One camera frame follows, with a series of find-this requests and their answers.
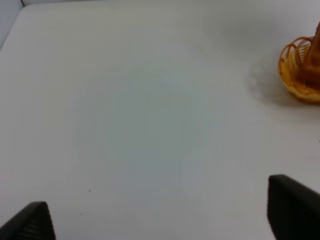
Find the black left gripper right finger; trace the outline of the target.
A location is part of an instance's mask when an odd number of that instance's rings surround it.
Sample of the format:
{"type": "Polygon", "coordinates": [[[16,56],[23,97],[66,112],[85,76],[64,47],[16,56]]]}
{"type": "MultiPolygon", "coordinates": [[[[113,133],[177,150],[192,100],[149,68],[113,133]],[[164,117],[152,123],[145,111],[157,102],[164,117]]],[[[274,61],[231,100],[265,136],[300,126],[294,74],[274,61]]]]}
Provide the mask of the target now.
{"type": "Polygon", "coordinates": [[[320,194],[284,174],[271,175],[267,219],[277,240],[318,240],[320,194]]]}

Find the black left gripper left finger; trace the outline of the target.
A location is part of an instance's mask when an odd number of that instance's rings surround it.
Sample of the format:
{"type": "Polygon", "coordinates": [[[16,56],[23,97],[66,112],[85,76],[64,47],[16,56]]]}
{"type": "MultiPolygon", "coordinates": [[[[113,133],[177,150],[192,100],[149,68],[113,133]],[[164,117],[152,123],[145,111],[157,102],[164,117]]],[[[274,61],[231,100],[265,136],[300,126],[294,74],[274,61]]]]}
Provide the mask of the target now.
{"type": "Polygon", "coordinates": [[[31,202],[0,227],[2,240],[55,240],[56,234],[45,201],[31,202]]]}

